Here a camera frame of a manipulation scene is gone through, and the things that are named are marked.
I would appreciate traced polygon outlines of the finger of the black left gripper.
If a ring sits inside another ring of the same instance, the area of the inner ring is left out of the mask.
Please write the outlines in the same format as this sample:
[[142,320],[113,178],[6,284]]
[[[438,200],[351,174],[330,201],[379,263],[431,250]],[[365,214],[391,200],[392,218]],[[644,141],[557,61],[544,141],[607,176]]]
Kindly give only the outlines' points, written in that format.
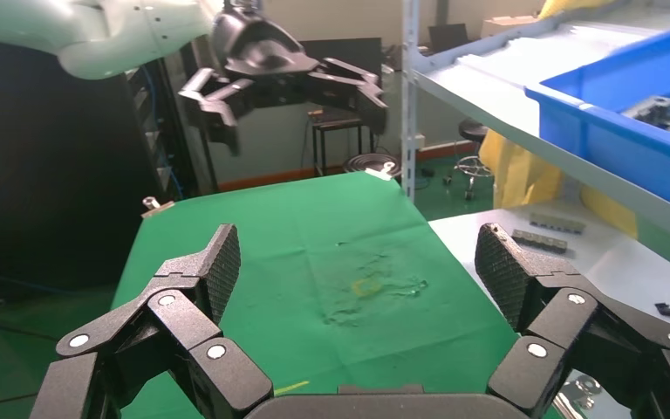
[[388,106],[379,77],[336,58],[325,58],[304,77],[310,102],[357,115],[376,135],[386,131]]
[[253,110],[251,79],[231,80],[204,67],[178,92],[191,112],[192,124],[209,135],[211,142],[225,144],[233,156],[241,153],[239,120]]

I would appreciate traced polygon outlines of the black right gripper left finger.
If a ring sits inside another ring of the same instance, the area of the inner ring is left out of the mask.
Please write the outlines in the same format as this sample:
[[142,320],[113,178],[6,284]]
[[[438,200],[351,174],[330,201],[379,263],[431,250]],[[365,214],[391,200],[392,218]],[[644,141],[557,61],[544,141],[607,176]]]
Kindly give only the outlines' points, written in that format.
[[201,251],[166,260],[136,297],[65,335],[56,352],[86,381],[66,414],[119,418],[161,374],[205,418],[243,418],[270,399],[270,378],[220,326],[240,267],[237,228],[223,223]]

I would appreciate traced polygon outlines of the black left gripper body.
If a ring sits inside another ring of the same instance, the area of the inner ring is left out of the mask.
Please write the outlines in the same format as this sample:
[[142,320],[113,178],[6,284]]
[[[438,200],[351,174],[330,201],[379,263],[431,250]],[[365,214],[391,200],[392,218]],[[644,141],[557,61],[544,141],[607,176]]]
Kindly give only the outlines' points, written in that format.
[[305,103],[308,75],[318,67],[290,33],[253,12],[217,15],[213,63],[229,82],[249,81],[245,96],[253,107]]

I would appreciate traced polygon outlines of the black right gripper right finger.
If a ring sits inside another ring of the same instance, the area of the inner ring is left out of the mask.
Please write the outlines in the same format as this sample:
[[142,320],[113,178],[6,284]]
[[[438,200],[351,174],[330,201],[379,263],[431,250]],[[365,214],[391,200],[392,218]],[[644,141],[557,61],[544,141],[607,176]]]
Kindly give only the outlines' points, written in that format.
[[518,334],[490,394],[539,418],[576,370],[632,417],[670,418],[670,323],[605,295],[565,259],[522,249],[496,223],[479,229],[475,270]]

